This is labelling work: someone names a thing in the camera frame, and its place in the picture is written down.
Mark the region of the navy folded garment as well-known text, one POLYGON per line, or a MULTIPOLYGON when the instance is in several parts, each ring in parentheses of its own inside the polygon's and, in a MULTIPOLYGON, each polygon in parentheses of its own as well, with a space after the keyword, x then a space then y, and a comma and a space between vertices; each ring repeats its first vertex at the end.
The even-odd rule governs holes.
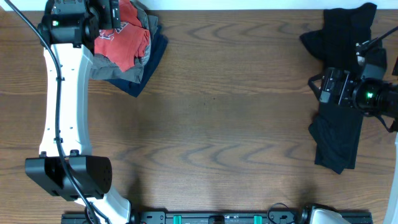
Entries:
POLYGON ((162 34, 162 26, 157 26, 157 31, 154 34, 154 39, 152 41, 153 47, 150 50, 150 57, 147 64, 144 66, 144 72, 140 83, 134 83, 131 81, 123 80, 121 78, 117 79, 108 79, 106 80, 110 84, 119 88, 123 92, 126 92, 128 95, 133 97, 138 97, 140 93, 143 91, 147 82, 155 72, 158 67, 161 58, 166 50, 168 39, 165 35, 162 34))

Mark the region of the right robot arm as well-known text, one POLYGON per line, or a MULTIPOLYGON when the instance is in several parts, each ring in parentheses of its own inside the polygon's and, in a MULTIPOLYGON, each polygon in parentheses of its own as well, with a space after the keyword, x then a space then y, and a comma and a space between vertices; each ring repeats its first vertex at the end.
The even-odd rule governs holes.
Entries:
POLYGON ((383 81, 386 51, 380 46, 356 48, 359 69, 328 67, 308 85, 320 103, 309 131, 317 143, 315 162, 337 174, 355 166, 361 125, 378 119, 387 132, 397 132, 397 85, 383 81))

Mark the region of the black garment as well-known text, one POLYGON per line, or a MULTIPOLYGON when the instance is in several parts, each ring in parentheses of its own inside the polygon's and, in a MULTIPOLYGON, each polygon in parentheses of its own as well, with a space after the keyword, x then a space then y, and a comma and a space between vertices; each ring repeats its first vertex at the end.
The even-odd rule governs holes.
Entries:
MULTIPOLYGON (((373 3, 355 9, 325 9, 323 28, 302 34, 300 40, 325 68, 333 67, 356 75, 361 69, 355 45, 370 40, 376 9, 373 3)), ((337 174, 354 169, 363 123, 359 111, 338 105, 339 96, 336 91, 328 103, 320 103, 308 127, 317 144, 315 164, 337 174)))

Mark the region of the grey folded shorts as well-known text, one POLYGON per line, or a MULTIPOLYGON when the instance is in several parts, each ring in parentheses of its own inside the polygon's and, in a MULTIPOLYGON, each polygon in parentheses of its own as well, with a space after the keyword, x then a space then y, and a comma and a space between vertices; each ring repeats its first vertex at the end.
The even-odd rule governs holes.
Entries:
POLYGON ((100 54, 95 54, 93 58, 93 66, 90 70, 90 78, 94 80, 121 78, 134 83, 141 82, 144 66, 149 61, 154 34, 157 31, 158 17, 147 15, 145 10, 134 4, 132 1, 130 2, 137 9, 137 17, 141 21, 143 27, 150 31, 150 44, 146 47, 145 56, 135 59, 135 66, 125 72, 122 72, 119 67, 115 63, 111 62, 107 57, 100 54))

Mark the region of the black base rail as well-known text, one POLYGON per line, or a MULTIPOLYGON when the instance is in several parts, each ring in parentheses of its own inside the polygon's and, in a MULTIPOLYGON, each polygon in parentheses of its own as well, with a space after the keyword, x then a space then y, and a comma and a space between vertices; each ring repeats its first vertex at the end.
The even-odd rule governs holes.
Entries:
MULTIPOLYGON (((372 224, 373 218, 369 212, 343 212, 342 217, 350 223, 355 224, 372 224)), ((141 218, 140 223, 146 224, 297 224, 297 218, 291 212, 270 212, 269 221, 266 213, 165 213, 165 212, 142 212, 138 216, 141 218)), ((84 214, 63 214, 62 224, 81 224, 88 223, 84 214)))

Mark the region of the red orange t-shirt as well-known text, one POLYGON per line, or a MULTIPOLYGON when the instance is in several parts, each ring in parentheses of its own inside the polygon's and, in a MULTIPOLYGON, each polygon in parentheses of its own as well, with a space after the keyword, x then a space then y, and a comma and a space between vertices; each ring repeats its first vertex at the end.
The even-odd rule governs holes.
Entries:
POLYGON ((120 0, 121 26, 101 30, 95 40, 95 54, 107 57, 122 72, 135 66, 135 59, 145 56, 150 31, 138 19, 138 11, 129 0, 120 0))

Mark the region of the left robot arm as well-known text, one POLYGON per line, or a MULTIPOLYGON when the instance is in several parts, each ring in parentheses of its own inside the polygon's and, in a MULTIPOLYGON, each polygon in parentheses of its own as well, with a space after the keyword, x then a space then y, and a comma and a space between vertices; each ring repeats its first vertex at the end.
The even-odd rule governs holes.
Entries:
POLYGON ((131 204, 113 187, 111 162, 94 156, 88 131, 88 82, 95 39, 121 25, 119 3, 60 0, 46 3, 34 27, 44 46, 47 109, 39 155, 25 172, 54 197, 84 206, 75 223, 129 223, 131 204))

